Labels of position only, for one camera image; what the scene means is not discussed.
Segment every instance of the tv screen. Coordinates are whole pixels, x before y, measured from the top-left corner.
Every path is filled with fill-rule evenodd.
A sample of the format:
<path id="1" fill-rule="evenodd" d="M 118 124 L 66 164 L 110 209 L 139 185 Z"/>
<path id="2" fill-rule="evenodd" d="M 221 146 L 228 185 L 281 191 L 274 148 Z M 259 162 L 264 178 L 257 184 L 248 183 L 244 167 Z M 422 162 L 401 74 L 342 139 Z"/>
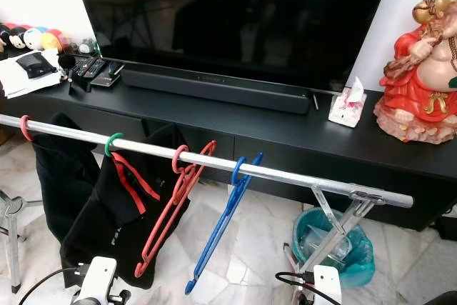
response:
<path id="1" fill-rule="evenodd" d="M 341 91 L 380 0 L 83 0 L 103 57 Z"/>

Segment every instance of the plastic bag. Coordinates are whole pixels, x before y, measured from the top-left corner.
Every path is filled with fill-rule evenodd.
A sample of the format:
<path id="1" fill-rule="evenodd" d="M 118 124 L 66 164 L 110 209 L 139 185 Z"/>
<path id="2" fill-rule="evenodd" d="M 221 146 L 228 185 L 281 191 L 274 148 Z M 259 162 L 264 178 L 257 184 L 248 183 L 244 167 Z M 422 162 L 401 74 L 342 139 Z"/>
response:
<path id="1" fill-rule="evenodd" d="M 342 213 L 333 210 L 339 220 Z M 299 240 L 307 230 L 308 224 L 322 230 L 330 231 L 332 225 L 320 207 L 303 212 L 295 220 L 292 233 L 292 251 L 303 265 L 307 260 L 300 250 Z M 344 289 L 367 285 L 373 278 L 376 266 L 374 263 L 373 244 L 360 226 L 356 226 L 347 235 L 352 243 L 352 251 L 344 259 L 346 266 L 340 273 L 341 287 Z"/>

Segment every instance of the black tv console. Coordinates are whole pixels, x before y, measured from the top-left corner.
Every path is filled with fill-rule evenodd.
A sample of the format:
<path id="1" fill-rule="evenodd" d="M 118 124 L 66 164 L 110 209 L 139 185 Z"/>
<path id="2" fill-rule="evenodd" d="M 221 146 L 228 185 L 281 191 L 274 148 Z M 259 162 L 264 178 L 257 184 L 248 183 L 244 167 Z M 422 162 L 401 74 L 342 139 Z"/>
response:
<path id="1" fill-rule="evenodd" d="M 355 129 L 327 120 L 329 95 L 318 96 L 318 111 L 310 108 L 299 115 L 140 89 L 122 81 L 112 89 L 93 88 L 91 93 L 74 96 L 69 96 L 64 84 L 3 99 L 0 109 L 12 116 L 28 114 L 37 121 L 63 111 L 85 130 L 122 131 L 133 140 L 174 122 L 194 151 L 217 139 L 215 155 L 225 159 L 252 159 L 262 151 L 264 166 L 409 194 L 415 199 L 412 209 L 375 206 L 368 218 L 422 230 L 457 202 L 457 140 L 439 146 L 404 144 L 383 133 L 372 114 L 380 96 L 368 91 Z M 230 173 L 206 169 L 204 176 L 227 183 Z M 311 190 L 298 186 L 254 178 L 251 188 L 316 204 Z M 328 194 L 328 199 L 340 210 L 349 203 L 335 194 Z"/>

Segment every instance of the metal clothes rail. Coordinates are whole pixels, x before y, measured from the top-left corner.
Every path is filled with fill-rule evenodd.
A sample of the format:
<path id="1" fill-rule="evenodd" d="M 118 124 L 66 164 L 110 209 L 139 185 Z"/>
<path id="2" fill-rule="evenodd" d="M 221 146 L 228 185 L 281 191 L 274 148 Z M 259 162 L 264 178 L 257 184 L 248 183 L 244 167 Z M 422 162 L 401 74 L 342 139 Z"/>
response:
<path id="1" fill-rule="evenodd" d="M 16 128 L 19 128 L 20 118 L 0 115 L 0 124 L 15 126 Z M 97 144 L 105 144 L 109 138 L 108 136 L 95 134 L 93 132 L 70 129 L 62 126 L 45 124 L 39 121 L 32 120 L 27 121 L 26 127 L 27 129 L 32 131 L 39 131 L 45 134 L 53 134 L 57 136 L 67 137 L 70 139 L 78 139 L 80 141 L 87 141 Z M 172 159 L 176 152 L 175 149 L 165 148 L 162 146 L 154 146 L 151 144 L 139 143 L 135 141 L 129 141 L 126 139 L 116 139 L 113 141 L 111 145 L 116 148 L 137 151 L 140 153 L 160 156 L 168 159 Z M 186 151 L 183 151 L 179 155 L 179 159 L 184 162 L 196 163 L 216 169 L 223 169 L 224 171 L 233 171 L 236 165 L 235 161 L 220 159 L 213 156 L 195 154 Z M 322 191 L 327 191 L 344 196 L 350 196 L 354 194 L 365 194 L 367 196 L 372 196 L 372 199 L 376 202 L 376 205 L 389 204 L 404 208 L 410 208 L 413 206 L 413 198 L 411 196 L 388 192 L 382 189 L 375 189 L 372 187 L 347 184 L 340 181 L 333 181 L 328 179 L 316 178 L 313 176 L 289 173 L 287 171 L 280 171 L 278 169 L 271 169 L 262 166 L 254 166 L 251 164 L 242 164 L 239 169 L 239 172 L 242 174 L 256 176 L 258 178 L 280 181 L 286 184 L 293 184 L 303 187 L 314 186 L 315 188 L 319 188 Z"/>

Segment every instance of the remote control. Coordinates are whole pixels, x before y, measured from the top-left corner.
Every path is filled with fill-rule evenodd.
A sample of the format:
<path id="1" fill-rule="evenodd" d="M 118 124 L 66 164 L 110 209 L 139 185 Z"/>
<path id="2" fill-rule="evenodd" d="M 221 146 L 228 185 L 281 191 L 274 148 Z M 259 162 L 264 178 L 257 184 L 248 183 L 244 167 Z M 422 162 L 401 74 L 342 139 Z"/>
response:
<path id="1" fill-rule="evenodd" d="M 93 79 L 100 70 L 105 67 L 106 61 L 102 59 L 97 59 L 94 64 L 84 73 L 83 78 L 85 79 Z"/>
<path id="2" fill-rule="evenodd" d="M 96 78 L 91 81 L 91 85 L 109 88 L 109 87 L 113 86 L 114 83 L 116 81 L 118 81 L 120 77 L 121 77 L 120 74 L 113 75 L 113 76 L 107 76 L 107 75 L 105 75 L 105 73 L 103 73 L 103 74 L 96 76 Z"/>
<path id="3" fill-rule="evenodd" d="M 78 69 L 76 69 L 76 66 L 75 66 L 75 69 L 74 69 L 74 72 L 77 76 L 83 76 L 84 73 L 86 73 L 86 71 L 91 68 L 91 66 L 95 63 L 95 61 L 97 61 L 97 58 L 96 57 L 91 57 L 87 60 L 83 60 L 83 64 L 79 66 Z"/>
<path id="4" fill-rule="evenodd" d="M 83 64 L 85 64 L 87 59 L 80 59 L 76 62 L 76 64 L 73 67 L 73 72 L 76 72 L 78 69 L 82 67 Z"/>

